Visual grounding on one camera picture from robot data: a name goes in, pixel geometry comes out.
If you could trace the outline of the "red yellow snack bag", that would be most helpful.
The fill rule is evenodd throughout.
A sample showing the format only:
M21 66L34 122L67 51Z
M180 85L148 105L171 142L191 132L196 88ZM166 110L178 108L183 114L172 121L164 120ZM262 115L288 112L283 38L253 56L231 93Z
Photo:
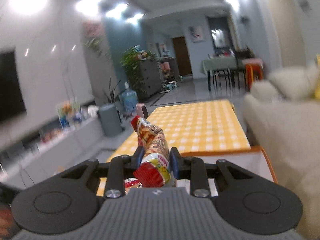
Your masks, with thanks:
M175 187L176 179L171 171L169 147L163 130L140 116L136 116L131 125L144 154L133 177L125 180L125 192L140 187Z

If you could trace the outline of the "grey trash bin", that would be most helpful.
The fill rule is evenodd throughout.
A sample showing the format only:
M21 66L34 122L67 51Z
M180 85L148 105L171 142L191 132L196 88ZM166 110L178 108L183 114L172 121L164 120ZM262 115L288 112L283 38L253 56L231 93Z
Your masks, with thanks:
M99 107L98 117L106 137L115 137L123 131L121 119L114 103Z

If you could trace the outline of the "pink space heater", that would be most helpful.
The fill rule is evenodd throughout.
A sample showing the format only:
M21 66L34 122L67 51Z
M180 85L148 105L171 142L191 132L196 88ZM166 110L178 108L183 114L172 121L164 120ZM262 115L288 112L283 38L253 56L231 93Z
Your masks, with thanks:
M148 113L148 110L146 108L146 105L144 105L143 103L137 103L136 104L136 112L137 112L137 115L144 118L144 119L147 119L148 116L149 116L149 113Z

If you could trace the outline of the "blue water jug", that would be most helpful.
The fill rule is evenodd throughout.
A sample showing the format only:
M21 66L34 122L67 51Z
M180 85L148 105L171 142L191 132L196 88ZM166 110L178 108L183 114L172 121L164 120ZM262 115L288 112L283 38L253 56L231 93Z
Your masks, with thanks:
M136 111L136 104L138 103L137 93L132 90L129 83L124 83L125 89L120 94L120 100L123 104L124 111L126 113L134 113Z

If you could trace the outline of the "small spiky potted plant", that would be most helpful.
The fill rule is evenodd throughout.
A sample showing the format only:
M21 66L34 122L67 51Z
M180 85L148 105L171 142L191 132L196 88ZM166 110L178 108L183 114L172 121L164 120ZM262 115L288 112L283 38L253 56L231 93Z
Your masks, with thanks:
M119 80L116 85L112 85L112 78L109 79L108 83L108 91L104 91L104 96L106 98L107 103L115 104L117 101L119 101L119 93L117 93L117 88L120 84L121 80Z

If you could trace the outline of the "orange white cardboard box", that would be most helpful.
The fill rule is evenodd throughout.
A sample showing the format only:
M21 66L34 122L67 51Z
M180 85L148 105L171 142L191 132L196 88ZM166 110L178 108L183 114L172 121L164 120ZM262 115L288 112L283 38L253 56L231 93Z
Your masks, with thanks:
M278 199L278 185L226 159L214 164L201 158L182 157L181 179L189 179L190 190L183 187L171 188L171 195L177 198L188 196L197 199Z

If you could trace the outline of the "colourful picture board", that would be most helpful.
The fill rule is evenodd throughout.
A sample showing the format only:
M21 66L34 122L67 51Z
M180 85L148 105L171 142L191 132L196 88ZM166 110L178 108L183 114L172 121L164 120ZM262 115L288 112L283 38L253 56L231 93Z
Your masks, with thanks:
M80 113L80 105L76 100L64 101L56 105L59 122L63 130L74 126L77 114Z

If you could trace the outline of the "grey drawer cabinet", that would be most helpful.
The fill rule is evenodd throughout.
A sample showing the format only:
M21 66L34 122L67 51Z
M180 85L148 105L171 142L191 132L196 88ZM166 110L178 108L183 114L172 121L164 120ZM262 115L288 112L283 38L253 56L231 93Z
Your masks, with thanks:
M147 99L159 92L162 88L158 64L154 60L142 60L139 62L142 74L142 99Z

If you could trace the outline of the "brown wooden door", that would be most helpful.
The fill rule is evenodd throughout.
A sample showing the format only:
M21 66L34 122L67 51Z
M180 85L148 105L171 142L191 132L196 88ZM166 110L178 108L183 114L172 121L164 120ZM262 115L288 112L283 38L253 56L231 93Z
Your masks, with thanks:
M191 64L184 36L172 39L176 61L181 76L192 75Z

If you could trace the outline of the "large green houseplant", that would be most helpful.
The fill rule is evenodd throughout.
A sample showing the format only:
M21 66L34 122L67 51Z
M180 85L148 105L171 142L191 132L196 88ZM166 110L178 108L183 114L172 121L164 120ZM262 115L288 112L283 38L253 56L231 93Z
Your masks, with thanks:
M139 99L146 97L143 74L140 70L140 63L145 60L155 61L156 55L149 50L142 50L140 46L134 46L123 52L120 61L127 76L127 81L130 87L137 93Z

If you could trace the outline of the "green covered dining table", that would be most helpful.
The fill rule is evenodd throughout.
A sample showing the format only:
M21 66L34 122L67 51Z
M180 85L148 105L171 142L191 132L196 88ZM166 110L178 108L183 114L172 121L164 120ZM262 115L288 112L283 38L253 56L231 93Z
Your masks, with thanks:
M235 87L236 83L240 88L240 74L245 77L245 67L241 60L233 56L215 57L212 59L202 60L200 72L207 77L208 90L211 86L217 86L217 74L222 73L225 80L231 87Z

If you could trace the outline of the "beige sofa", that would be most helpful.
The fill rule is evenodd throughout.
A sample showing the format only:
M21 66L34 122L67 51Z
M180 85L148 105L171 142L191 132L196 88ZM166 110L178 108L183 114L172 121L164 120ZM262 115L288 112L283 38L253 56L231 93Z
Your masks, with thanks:
M262 146L278 183L303 203L297 228L319 239L319 100L314 93L319 66L284 67L255 81L244 97L244 121Z

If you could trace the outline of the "white tv cabinet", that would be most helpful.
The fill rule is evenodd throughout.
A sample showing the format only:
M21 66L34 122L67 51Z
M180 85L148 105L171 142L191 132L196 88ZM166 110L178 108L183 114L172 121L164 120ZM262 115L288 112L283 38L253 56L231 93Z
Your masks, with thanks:
M20 154L9 168L1 172L1 183L20 189L37 184L57 174L60 168L78 163L103 135L100 120L90 118L56 139Z

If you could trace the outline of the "orange stool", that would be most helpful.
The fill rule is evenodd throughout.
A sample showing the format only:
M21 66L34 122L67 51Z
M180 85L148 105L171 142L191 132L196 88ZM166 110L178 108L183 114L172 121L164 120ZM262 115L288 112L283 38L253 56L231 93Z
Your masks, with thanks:
M260 81L264 78L262 66L255 63L245 64L246 85L250 90L255 81Z

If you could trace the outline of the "black television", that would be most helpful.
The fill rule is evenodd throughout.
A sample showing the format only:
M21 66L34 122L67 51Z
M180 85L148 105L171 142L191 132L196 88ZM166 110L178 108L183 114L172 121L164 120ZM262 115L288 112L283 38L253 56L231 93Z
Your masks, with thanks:
M26 112L16 67L15 49L1 51L1 122Z

